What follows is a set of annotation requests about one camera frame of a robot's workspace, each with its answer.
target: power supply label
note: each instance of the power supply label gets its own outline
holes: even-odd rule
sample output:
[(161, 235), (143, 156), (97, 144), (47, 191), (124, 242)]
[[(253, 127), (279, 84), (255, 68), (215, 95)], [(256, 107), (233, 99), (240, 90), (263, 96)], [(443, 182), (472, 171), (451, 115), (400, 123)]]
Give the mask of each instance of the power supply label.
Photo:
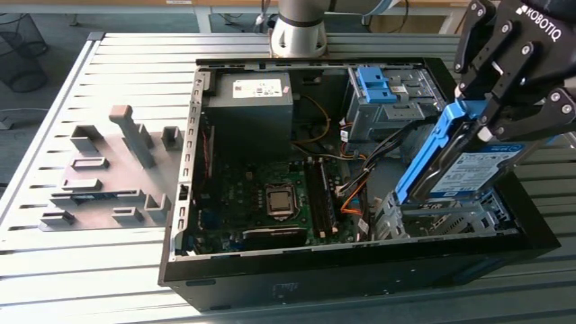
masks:
[(439, 183), (431, 190), (431, 198), (449, 198), (473, 193), (497, 173), (500, 162), (515, 157), (523, 144), (496, 144), (476, 153), (461, 153)]
[(281, 97), (280, 79), (236, 80), (232, 85), (233, 98)]

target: floor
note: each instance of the floor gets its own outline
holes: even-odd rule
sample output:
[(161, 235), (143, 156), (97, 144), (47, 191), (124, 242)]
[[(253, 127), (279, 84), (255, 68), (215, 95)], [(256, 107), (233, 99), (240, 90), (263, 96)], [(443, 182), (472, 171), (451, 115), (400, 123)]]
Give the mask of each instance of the floor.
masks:
[[(39, 110), (5, 111), (4, 109), (48, 109), (59, 93), (68, 71), (84, 46), (91, 32), (199, 32), (199, 25), (189, 14), (93, 14), (79, 15), (80, 25), (68, 26), (69, 17), (59, 14), (37, 14), (33, 19), (44, 39), (51, 47), (39, 59), (49, 77), (48, 84), (37, 91), (17, 94), (0, 84), (0, 119), (8, 117), (13, 122), (11, 130), (0, 131), (0, 195), (3, 185), (9, 182), (27, 147), (35, 137), (43, 121), (44, 112)], [(252, 31), (256, 15), (229, 18), (232, 25), (225, 25), (220, 16), (212, 16), (213, 32)], [(328, 16), (328, 32), (367, 32), (360, 25), (359, 16)]]

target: mesh wastebasket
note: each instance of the mesh wastebasket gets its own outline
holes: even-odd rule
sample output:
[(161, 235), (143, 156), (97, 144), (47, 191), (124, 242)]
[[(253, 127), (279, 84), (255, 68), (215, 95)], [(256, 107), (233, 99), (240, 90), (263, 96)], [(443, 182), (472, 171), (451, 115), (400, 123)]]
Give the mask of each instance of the mesh wastebasket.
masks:
[(0, 31), (0, 81), (13, 92), (31, 92), (44, 86), (48, 77), (37, 60), (19, 51), (21, 46), (13, 32)]
[(45, 53), (48, 45), (28, 13), (0, 13), (0, 33), (24, 57)]

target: table leg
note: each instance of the table leg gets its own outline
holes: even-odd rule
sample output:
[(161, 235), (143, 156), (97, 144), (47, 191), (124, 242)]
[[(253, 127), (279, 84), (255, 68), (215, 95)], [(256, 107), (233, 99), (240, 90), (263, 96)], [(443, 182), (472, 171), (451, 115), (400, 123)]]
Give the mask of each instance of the table leg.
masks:
[(201, 33), (212, 33), (212, 25), (209, 22), (211, 7), (200, 5), (195, 7), (195, 15), (197, 20), (197, 28)]
[(76, 27), (79, 25), (79, 14), (77, 13), (64, 13), (64, 16), (69, 19), (68, 25)]
[(439, 34), (455, 34), (459, 30), (460, 22), (464, 19), (464, 14), (467, 13), (465, 9), (455, 9), (449, 13), (444, 23), (441, 24), (441, 28)]

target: motherboard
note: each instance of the motherboard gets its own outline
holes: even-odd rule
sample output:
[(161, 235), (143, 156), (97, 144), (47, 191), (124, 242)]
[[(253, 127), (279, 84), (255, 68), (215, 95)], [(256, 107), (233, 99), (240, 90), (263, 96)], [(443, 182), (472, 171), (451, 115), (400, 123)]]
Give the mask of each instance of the motherboard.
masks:
[(201, 197), (196, 252), (352, 242), (355, 221), (339, 213), (332, 197), (340, 174), (335, 159), (224, 165), (217, 202)]

